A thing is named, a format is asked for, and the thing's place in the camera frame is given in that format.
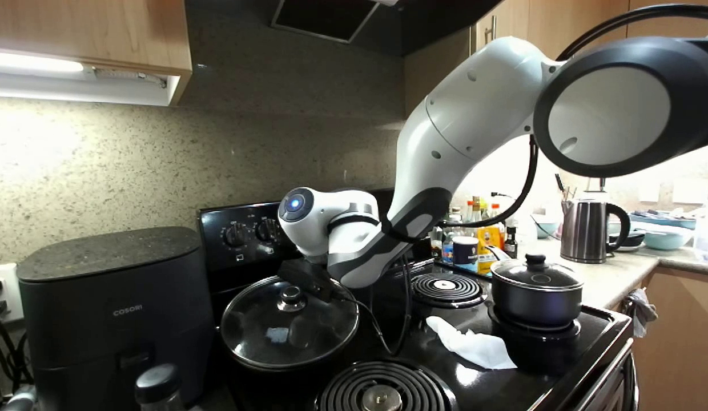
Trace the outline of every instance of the wooden cabinet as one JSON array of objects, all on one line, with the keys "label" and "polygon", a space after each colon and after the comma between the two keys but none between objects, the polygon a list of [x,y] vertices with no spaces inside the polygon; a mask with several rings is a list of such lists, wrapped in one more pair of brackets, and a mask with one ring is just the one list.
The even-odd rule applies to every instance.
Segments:
[{"label": "wooden cabinet", "polygon": [[[503,0],[474,28],[404,58],[404,111],[408,115],[458,63],[499,36],[527,38],[549,58],[557,58],[582,32],[623,11],[629,0]],[[623,36],[622,28],[590,47]]]},{"label": "wooden cabinet", "polygon": [[708,411],[708,273],[657,266],[646,293],[661,317],[635,342],[643,408]]},{"label": "wooden cabinet", "polygon": [[[708,0],[676,0],[676,5],[708,5]],[[630,0],[630,8],[656,5],[656,0]],[[708,21],[698,18],[652,18],[629,26],[629,36],[705,36]]]},{"label": "wooden cabinet", "polygon": [[183,0],[0,0],[0,47],[91,66],[191,76]]}]

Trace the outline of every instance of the stove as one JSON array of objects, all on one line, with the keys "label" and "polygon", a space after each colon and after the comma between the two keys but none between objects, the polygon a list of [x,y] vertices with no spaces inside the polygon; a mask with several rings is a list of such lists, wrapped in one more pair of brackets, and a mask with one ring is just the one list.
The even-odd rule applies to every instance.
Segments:
[{"label": "stove", "polygon": [[[274,215],[277,204],[202,209],[218,321],[241,290],[299,257]],[[560,328],[513,325],[493,312],[486,278],[429,261],[402,261],[351,295],[366,311],[339,354],[266,373],[237,362],[218,338],[212,377],[245,411],[582,408],[630,346],[629,314],[582,305],[575,321]],[[459,330],[500,335],[518,369],[485,369],[459,358],[426,325],[428,314]]]}]

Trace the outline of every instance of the electric kettle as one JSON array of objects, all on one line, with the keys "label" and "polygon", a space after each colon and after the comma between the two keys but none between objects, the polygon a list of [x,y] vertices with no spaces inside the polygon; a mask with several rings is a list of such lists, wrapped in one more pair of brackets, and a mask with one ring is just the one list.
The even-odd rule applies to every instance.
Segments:
[{"label": "electric kettle", "polygon": [[[561,201],[561,247],[560,256],[577,262],[606,262],[630,233],[630,217],[623,208],[601,198]],[[620,237],[611,242],[607,220],[622,222]]]}]

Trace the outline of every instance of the tile backsplash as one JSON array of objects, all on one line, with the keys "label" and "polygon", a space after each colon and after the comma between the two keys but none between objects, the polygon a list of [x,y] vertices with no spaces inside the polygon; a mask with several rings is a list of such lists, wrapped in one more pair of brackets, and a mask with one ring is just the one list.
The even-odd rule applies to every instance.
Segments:
[{"label": "tile backsplash", "polygon": [[399,58],[267,28],[189,0],[196,63],[177,107],[0,97],[0,262],[294,185],[386,188]]}]

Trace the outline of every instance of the stove burner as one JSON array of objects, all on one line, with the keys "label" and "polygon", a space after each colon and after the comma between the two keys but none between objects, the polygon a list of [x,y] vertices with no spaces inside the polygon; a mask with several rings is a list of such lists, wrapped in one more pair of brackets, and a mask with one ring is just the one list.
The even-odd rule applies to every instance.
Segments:
[{"label": "stove burner", "polygon": [[480,304],[482,286],[459,273],[421,273],[414,295],[429,305],[459,308]]},{"label": "stove burner", "polygon": [[491,314],[493,325],[500,326],[503,330],[518,335],[518,338],[541,341],[541,342],[575,341],[580,335],[580,328],[582,328],[577,320],[574,320],[568,325],[560,325],[560,326],[537,326],[537,325],[516,321],[512,317],[507,320],[507,317],[499,314],[491,304],[489,304],[489,314]]},{"label": "stove burner", "polygon": [[320,411],[448,411],[450,394],[422,368],[363,360],[339,373],[317,402]]}]

